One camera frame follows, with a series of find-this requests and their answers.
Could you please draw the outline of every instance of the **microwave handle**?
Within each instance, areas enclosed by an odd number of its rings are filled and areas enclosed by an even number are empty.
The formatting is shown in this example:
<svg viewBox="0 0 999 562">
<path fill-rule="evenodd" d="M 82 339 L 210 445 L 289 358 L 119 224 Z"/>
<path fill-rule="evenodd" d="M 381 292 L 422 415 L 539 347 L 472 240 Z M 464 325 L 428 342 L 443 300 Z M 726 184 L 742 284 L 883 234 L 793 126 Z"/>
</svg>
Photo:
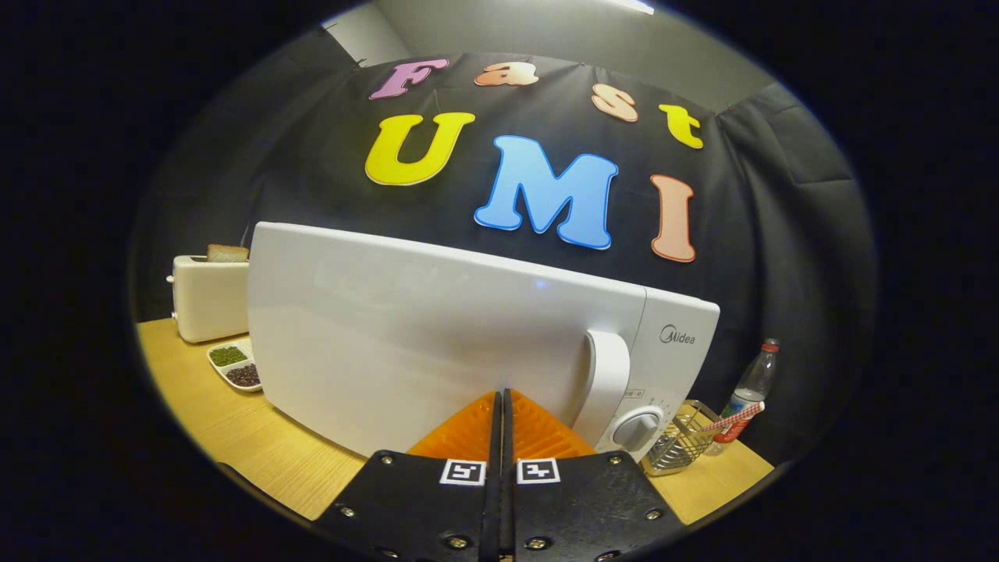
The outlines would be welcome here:
<svg viewBox="0 0 999 562">
<path fill-rule="evenodd" d="M 617 334 L 586 330 L 589 375 L 582 408 L 572 431 L 590 445 L 603 435 L 627 389 L 631 358 L 627 344 Z"/>
</svg>

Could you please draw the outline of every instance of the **foam letter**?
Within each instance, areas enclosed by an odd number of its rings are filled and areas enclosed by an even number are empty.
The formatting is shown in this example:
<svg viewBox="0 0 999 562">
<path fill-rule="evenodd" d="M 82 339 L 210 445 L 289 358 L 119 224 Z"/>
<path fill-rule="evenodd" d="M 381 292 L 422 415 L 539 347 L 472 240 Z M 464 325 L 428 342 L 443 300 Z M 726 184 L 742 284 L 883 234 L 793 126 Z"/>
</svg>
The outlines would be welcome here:
<svg viewBox="0 0 999 562">
<path fill-rule="evenodd" d="M 511 84 L 513 86 L 526 86 L 537 82 L 534 71 L 537 67 L 529 62 L 501 62 L 487 66 L 483 74 L 476 78 L 476 84 L 480 86 L 497 86 L 500 84 Z"/>
<path fill-rule="evenodd" d="M 404 164 L 399 161 L 399 149 L 410 134 L 410 129 L 423 120 L 419 115 L 397 115 L 379 124 L 382 132 L 375 139 L 375 144 L 368 153 L 368 161 L 365 162 L 365 172 L 372 181 L 382 185 L 413 185 L 436 176 L 451 158 L 462 127 L 475 121 L 476 116 L 471 113 L 438 115 L 434 118 L 438 130 L 427 154 L 419 162 Z"/>
<path fill-rule="evenodd" d="M 693 261 L 687 210 L 693 189 L 669 176 L 655 175 L 649 179 L 659 190 L 659 235 L 652 240 L 652 251 L 667 260 Z"/>
<path fill-rule="evenodd" d="M 593 84 L 593 93 L 596 95 L 589 99 L 593 100 L 596 109 L 630 123 L 638 120 L 638 112 L 631 107 L 634 100 L 627 92 L 606 84 Z"/>
<path fill-rule="evenodd" d="M 489 203 L 476 210 L 476 222 L 515 230 L 523 221 L 514 210 L 517 194 L 522 192 L 534 232 L 547 230 L 558 212 L 569 205 L 568 218 L 558 225 L 558 237 L 595 250 L 610 247 L 607 196 L 610 180 L 617 175 L 616 164 L 592 154 L 580 154 L 555 178 L 537 141 L 502 135 L 493 144 L 502 153 L 499 172 Z"/>
<path fill-rule="evenodd" d="M 666 126 L 669 127 L 669 132 L 673 134 L 676 140 L 690 148 L 701 148 L 704 146 L 704 141 L 690 134 L 690 126 L 693 125 L 699 129 L 700 122 L 690 117 L 686 109 L 678 105 L 660 105 L 659 109 L 666 114 Z"/>
<path fill-rule="evenodd" d="M 444 68 L 448 66 L 448 59 L 425 60 L 420 62 L 408 62 L 396 66 L 396 71 L 386 80 L 382 89 L 375 92 L 368 99 L 377 100 L 380 98 L 394 98 L 407 92 L 406 83 L 411 86 L 424 81 L 431 75 L 432 68 Z"/>
</svg>

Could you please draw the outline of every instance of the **yellow letter u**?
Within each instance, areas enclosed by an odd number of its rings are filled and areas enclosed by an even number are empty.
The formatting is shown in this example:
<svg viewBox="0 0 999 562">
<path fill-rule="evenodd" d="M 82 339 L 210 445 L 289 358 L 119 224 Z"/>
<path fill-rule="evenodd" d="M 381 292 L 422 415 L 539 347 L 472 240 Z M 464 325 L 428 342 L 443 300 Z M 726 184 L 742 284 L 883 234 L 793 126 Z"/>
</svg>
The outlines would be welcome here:
<svg viewBox="0 0 999 562">
<path fill-rule="evenodd" d="M 397 115 L 379 124 L 382 132 L 375 139 L 365 162 L 365 172 L 372 181 L 382 185 L 414 185 L 433 178 L 451 158 L 462 127 L 475 121 L 476 116 L 471 113 L 438 115 L 434 118 L 438 130 L 427 154 L 418 162 L 404 164 L 399 161 L 399 149 L 403 147 L 410 129 L 423 120 L 420 115 Z"/>
</svg>

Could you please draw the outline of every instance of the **straw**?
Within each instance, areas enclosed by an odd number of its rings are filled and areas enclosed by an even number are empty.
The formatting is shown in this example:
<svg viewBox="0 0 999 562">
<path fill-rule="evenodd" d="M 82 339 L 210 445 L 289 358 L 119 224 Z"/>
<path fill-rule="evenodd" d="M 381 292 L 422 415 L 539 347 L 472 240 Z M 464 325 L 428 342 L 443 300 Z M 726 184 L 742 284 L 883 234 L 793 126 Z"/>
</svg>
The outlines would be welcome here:
<svg viewBox="0 0 999 562">
<path fill-rule="evenodd" d="M 697 431 L 710 431 L 712 429 L 717 429 L 719 427 L 725 427 L 726 425 L 737 422 L 739 420 L 744 420 L 746 418 L 752 417 L 762 412 L 763 408 L 765 408 L 765 406 L 763 405 L 762 401 L 756 402 L 752 406 L 749 406 L 748 408 L 742 410 L 737 414 L 733 414 L 731 416 L 728 416 L 727 418 L 722 418 L 714 423 L 705 425 L 704 427 L 698 429 Z"/>
</svg>

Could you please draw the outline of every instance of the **green beans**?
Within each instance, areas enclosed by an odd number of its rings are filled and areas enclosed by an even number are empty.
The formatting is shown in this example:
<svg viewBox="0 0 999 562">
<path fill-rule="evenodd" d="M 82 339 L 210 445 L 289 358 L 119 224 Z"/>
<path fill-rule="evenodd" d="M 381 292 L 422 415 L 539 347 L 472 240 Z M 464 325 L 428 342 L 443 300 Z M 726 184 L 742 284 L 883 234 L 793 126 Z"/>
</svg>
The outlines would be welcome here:
<svg viewBox="0 0 999 562">
<path fill-rule="evenodd" d="M 216 349 L 215 351 L 208 354 L 212 358 L 212 363 L 215 363 L 219 367 L 225 367 L 226 365 L 232 365 L 233 363 L 243 361 L 247 358 L 242 351 L 237 347 L 223 347 Z"/>
</svg>

